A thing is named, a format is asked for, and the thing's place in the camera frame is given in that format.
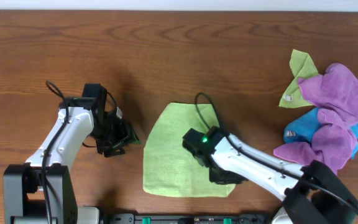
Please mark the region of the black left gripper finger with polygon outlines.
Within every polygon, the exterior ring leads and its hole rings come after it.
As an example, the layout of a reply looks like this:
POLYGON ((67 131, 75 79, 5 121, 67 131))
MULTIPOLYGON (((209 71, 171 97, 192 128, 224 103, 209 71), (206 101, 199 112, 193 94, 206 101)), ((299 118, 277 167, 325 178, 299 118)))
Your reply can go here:
POLYGON ((104 157, 114 157, 125 154, 125 150, 122 146, 103 146, 104 157))
POLYGON ((127 123, 127 134, 128 134, 128 140, 127 143, 128 144, 141 144, 140 139, 138 138, 138 136, 135 133, 135 130, 133 128, 133 126, 131 125, 131 123, 127 123))

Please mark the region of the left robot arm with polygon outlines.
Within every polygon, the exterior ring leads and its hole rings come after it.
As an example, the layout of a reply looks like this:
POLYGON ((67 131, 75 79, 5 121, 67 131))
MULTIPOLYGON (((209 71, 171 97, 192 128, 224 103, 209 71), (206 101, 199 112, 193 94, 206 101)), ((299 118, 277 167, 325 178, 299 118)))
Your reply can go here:
POLYGON ((80 207, 70 177, 74 160, 90 136, 104 157, 120 156, 139 144, 120 109, 104 110, 104 98, 71 97, 60 103, 58 118, 41 146, 23 164, 4 171, 5 223, 99 223, 96 207, 80 207))

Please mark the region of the light green cloth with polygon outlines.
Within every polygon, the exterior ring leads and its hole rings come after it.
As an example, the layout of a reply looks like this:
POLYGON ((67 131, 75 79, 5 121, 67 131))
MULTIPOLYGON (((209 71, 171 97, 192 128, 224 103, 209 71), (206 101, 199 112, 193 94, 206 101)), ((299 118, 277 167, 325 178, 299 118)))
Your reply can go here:
POLYGON ((227 197, 234 184, 209 181, 209 170, 202 167, 183 146, 183 136, 193 128, 205 133, 202 122, 218 125, 210 104, 169 103, 154 124, 144 147, 143 190, 165 197, 227 197))

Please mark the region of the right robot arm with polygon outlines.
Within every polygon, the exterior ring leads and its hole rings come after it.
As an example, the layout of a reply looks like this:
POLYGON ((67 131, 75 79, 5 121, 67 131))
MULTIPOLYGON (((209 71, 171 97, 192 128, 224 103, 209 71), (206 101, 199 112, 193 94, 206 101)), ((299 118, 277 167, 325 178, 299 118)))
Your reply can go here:
POLYGON ((358 218, 358 199, 322 162, 304 166, 280 160, 216 126, 207 133, 189 129, 183 147, 209 169, 210 182, 249 180, 276 196, 282 207, 275 223, 352 223, 358 218))

